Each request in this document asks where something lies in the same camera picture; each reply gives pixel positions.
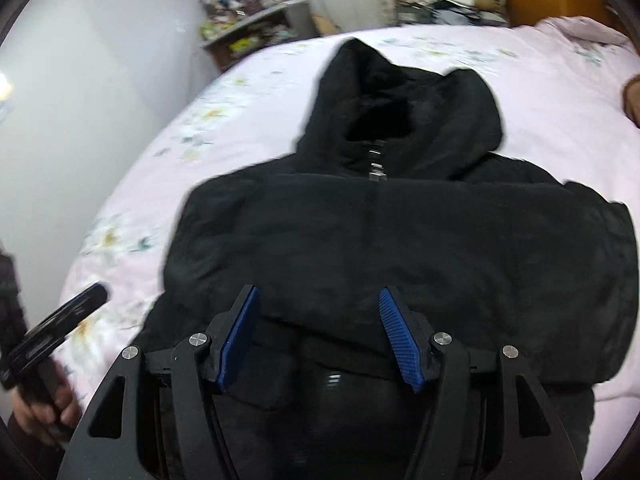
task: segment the floral bedsheet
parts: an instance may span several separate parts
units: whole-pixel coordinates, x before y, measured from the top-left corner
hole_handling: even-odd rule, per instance
[[[62,301],[96,281],[110,288],[110,301],[56,353],[84,406],[162,291],[164,255],[187,193],[292,152],[318,76],[346,36],[396,64],[476,70],[500,107],[501,153],[625,202],[640,219],[640,132],[620,102],[624,83],[640,73],[640,58],[613,30],[585,18],[517,29],[419,25],[268,48],[215,80],[162,131],[89,227]],[[620,374],[596,387],[603,400],[633,395],[640,395],[636,341]]]

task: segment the jacket hood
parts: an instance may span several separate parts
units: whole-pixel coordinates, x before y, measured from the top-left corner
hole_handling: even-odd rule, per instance
[[[366,176],[379,162],[389,177],[449,180],[501,140],[494,96],[476,72],[397,66],[352,39],[319,82],[296,169]]]

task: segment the blue gripper pad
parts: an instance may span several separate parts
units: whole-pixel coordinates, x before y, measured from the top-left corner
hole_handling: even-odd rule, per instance
[[[418,322],[394,286],[382,289],[378,309],[404,382],[420,392],[433,379],[429,343],[433,329],[424,317]]]
[[[222,394],[238,378],[242,362],[251,345],[252,336],[260,319],[260,294],[252,285],[245,285],[222,325],[212,338],[211,355],[217,372],[216,387]]]

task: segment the light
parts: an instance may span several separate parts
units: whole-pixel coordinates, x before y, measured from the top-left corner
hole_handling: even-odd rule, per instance
[[[0,72],[0,102],[7,101],[14,91],[14,87],[7,81],[6,76]]]

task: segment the jacket zipper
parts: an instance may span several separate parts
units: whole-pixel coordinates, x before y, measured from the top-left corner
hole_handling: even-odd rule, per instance
[[[385,168],[382,167],[382,147],[384,140],[376,140],[372,148],[369,149],[369,180],[380,182],[386,180]]]

